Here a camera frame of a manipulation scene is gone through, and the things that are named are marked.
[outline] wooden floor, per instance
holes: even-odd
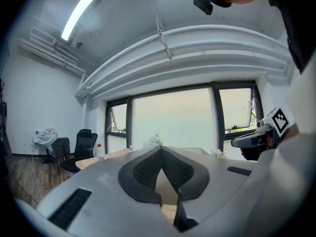
[[[9,169],[7,183],[11,188],[12,194],[16,198],[22,199],[34,207],[36,206],[36,204],[34,204],[35,201],[41,200],[52,189],[75,174],[59,167],[59,175],[57,168],[54,169],[53,164],[43,164],[45,158],[33,158],[34,167],[32,158],[6,157],[5,159]]]

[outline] chair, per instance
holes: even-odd
[[[76,161],[93,157],[93,148],[98,138],[96,133],[91,133],[89,129],[82,129],[77,133],[77,142],[74,158],[67,159],[60,163],[60,166],[70,172],[78,172]]]
[[[70,155],[70,141],[68,138],[57,138],[51,144],[51,147],[53,149],[53,152],[51,152],[51,155],[55,158],[58,173],[60,174],[57,159],[61,157],[68,159],[68,156]]]

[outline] black shirt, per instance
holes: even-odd
[[[269,3],[281,11],[289,51],[302,73],[316,46],[316,5],[313,0],[269,0]]]

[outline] black camera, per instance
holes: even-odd
[[[206,15],[211,15],[213,12],[213,5],[210,0],[193,0],[193,4]]]

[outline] baseboard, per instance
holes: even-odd
[[[31,154],[17,154],[17,153],[12,153],[12,156],[14,157],[32,157]],[[43,158],[46,157],[47,155],[33,155],[33,158]]]

